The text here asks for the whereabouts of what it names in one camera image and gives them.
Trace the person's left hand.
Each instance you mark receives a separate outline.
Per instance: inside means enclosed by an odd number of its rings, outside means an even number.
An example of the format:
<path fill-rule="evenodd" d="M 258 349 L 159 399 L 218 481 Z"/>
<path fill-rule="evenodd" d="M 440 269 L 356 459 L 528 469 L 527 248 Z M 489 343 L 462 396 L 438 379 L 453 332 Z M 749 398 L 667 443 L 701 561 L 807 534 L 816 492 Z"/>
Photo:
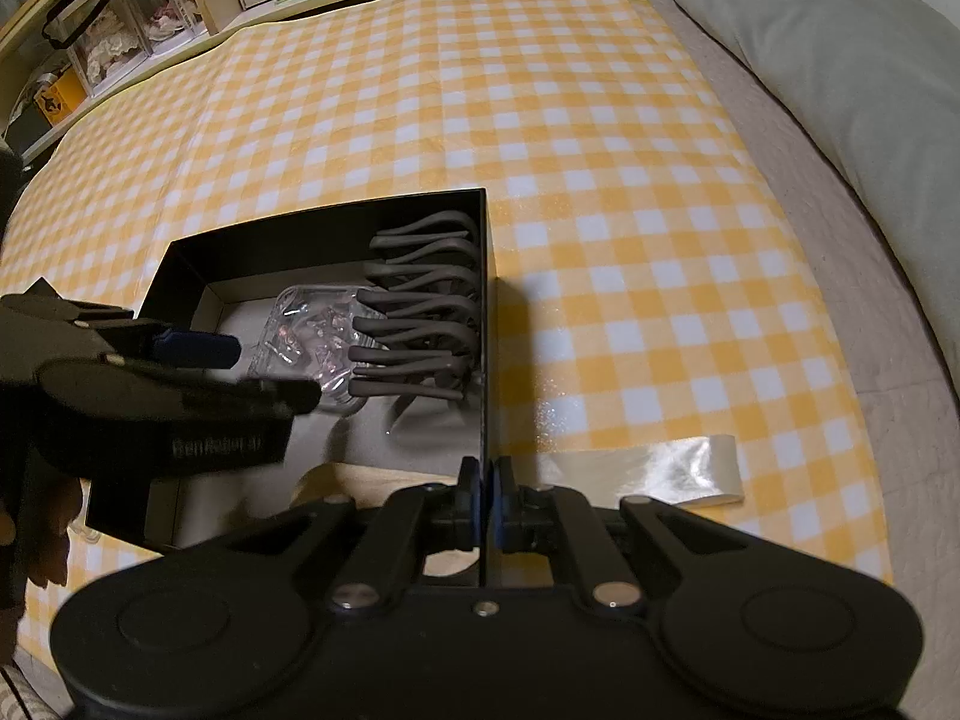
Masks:
<path fill-rule="evenodd" d="M 2 663 L 13 660 L 25 616 L 26 583 L 67 583 L 67 530 L 82 510 L 82 483 L 70 476 L 2 481 Z"/>

